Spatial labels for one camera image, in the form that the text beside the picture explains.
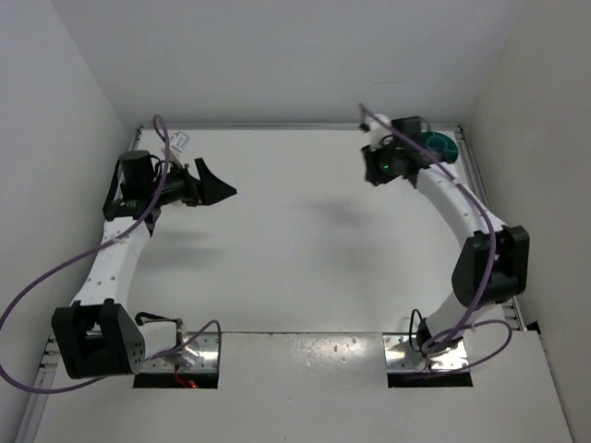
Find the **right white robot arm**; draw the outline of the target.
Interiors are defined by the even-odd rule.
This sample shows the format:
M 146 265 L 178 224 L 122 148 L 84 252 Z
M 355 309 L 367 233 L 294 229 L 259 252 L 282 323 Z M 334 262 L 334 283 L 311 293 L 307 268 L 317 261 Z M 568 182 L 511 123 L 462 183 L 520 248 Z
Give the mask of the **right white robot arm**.
M 459 341 L 488 311 L 525 291 L 530 236 L 478 199 L 459 177 L 458 156 L 449 143 L 423 125 L 418 116 L 392 120 L 365 111 L 359 128 L 368 136 L 361 150 L 366 181 L 373 186 L 407 181 L 433 205 L 461 247 L 451 294 L 417 328 L 414 343 L 429 355 Z

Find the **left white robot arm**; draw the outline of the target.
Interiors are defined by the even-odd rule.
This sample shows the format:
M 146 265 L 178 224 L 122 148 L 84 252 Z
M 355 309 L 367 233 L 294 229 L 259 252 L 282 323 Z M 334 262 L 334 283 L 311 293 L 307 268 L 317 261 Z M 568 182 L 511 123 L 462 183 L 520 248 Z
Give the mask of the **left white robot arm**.
M 103 240 L 89 276 L 68 307 L 58 307 L 52 329 L 73 379 L 136 375 L 153 357 L 179 353 L 182 321 L 142 320 L 127 312 L 139 257 L 166 205 L 211 206 L 236 195 L 201 158 L 192 176 L 185 165 L 156 170 L 146 150 L 122 154 L 103 206 Z

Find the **teal divided round container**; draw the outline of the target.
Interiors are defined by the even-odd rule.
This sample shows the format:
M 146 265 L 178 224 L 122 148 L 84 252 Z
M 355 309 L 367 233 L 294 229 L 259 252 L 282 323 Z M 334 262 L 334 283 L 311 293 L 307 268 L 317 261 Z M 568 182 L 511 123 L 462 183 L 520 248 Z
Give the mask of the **teal divided round container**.
M 459 148 L 456 141 L 447 135 L 437 131 L 421 133 L 425 147 L 436 153 L 441 162 L 456 163 L 459 158 Z

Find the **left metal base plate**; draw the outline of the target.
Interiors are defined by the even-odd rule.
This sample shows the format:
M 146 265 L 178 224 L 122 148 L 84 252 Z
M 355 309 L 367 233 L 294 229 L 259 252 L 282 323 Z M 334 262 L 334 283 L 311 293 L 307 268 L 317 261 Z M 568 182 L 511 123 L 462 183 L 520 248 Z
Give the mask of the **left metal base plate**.
M 219 370 L 219 338 L 213 332 L 197 337 L 180 353 L 161 357 L 143 364 L 141 374 L 217 375 Z

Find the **metal base plate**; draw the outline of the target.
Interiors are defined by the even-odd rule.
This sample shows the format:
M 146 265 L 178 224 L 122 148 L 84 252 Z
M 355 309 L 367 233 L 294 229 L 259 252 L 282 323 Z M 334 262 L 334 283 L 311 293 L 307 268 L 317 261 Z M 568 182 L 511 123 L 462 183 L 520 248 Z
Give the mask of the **metal base plate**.
M 418 374 L 464 370 L 468 364 L 468 353 L 464 342 L 447 347 L 440 353 L 424 356 L 416 350 L 415 339 L 404 334 L 384 334 L 383 346 L 386 369 L 389 374 Z
M 143 364 L 141 374 L 217 375 L 219 370 L 219 338 L 213 332 L 197 337 L 180 353 L 161 357 Z

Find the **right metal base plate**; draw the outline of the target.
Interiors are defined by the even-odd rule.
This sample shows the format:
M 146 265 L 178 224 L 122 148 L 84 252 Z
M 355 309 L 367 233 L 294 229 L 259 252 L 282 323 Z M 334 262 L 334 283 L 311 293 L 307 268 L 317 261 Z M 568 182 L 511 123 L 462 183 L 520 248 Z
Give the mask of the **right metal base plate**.
M 447 347 L 440 353 L 424 356 L 416 350 L 415 339 L 404 334 L 384 334 L 383 346 L 386 369 L 389 374 L 418 374 L 464 370 L 468 364 L 468 353 L 464 342 Z

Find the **aluminium frame rail left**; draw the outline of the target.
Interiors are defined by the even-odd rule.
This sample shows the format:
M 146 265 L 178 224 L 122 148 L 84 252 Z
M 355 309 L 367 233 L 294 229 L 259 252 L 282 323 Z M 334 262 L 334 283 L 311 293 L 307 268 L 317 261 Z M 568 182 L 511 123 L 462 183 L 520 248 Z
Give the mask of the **aluminium frame rail left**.
M 61 360 L 61 355 L 53 334 L 51 334 L 45 344 L 42 358 L 38 367 L 37 377 L 34 388 L 50 389 L 54 383 L 54 377 Z M 32 393 L 29 396 L 27 407 L 22 416 L 16 443 L 33 443 L 38 433 L 42 420 L 42 414 L 48 400 L 45 394 Z

